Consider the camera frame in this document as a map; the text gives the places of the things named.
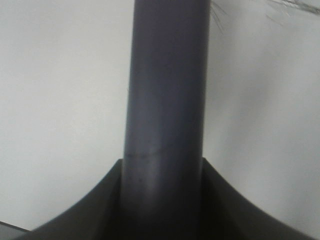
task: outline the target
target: dark gray base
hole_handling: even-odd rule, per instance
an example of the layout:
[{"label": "dark gray base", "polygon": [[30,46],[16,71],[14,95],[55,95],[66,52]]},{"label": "dark gray base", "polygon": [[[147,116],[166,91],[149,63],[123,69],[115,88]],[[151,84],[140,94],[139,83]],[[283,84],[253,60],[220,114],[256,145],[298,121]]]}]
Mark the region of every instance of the dark gray base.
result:
[{"label": "dark gray base", "polygon": [[[122,161],[119,160],[101,182],[69,210],[16,240],[121,239],[120,236],[124,233],[121,221],[117,219],[121,164]],[[199,240],[314,239],[255,207],[231,187],[206,160],[203,161],[202,173]]]}]

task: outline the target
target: gray pipe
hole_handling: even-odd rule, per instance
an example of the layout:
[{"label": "gray pipe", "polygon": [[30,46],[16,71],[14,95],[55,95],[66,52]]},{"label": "gray pipe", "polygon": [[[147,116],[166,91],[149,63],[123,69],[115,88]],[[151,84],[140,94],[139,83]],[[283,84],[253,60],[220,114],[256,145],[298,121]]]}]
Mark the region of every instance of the gray pipe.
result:
[{"label": "gray pipe", "polygon": [[124,239],[195,239],[209,0],[136,0],[120,190]]}]

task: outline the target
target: cylindrical pole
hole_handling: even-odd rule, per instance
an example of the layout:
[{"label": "cylindrical pole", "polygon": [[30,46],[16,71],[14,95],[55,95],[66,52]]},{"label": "cylindrical pole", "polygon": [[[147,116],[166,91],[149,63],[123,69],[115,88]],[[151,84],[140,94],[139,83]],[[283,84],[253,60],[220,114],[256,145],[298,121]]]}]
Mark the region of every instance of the cylindrical pole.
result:
[{"label": "cylindrical pole", "polygon": [[124,239],[195,239],[210,0],[136,0],[120,212]]}]

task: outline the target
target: white wall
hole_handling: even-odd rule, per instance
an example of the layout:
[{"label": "white wall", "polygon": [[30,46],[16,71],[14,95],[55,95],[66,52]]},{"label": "white wall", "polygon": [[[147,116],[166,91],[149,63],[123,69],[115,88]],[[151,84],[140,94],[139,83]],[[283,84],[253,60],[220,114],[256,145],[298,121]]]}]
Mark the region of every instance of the white wall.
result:
[{"label": "white wall", "polygon": [[320,239],[320,16],[215,1],[227,15],[217,10],[222,33],[211,25],[203,155],[258,207]]},{"label": "white wall", "polygon": [[[203,155],[320,238],[318,18],[215,1],[227,15],[210,27]],[[33,229],[122,157],[133,0],[0,4],[0,221]]]},{"label": "white wall", "polygon": [[0,1],[0,221],[33,229],[123,155],[132,0]]}]

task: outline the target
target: curved base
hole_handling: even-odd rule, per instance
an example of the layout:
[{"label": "curved base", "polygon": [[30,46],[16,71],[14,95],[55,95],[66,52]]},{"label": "curved base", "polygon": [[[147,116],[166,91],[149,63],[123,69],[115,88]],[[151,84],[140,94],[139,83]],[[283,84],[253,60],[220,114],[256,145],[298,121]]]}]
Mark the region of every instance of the curved base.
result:
[{"label": "curved base", "polygon": [[[100,183],[69,210],[16,240],[119,239],[121,164],[117,161]],[[205,159],[202,174],[199,240],[314,240],[254,206]]]}]

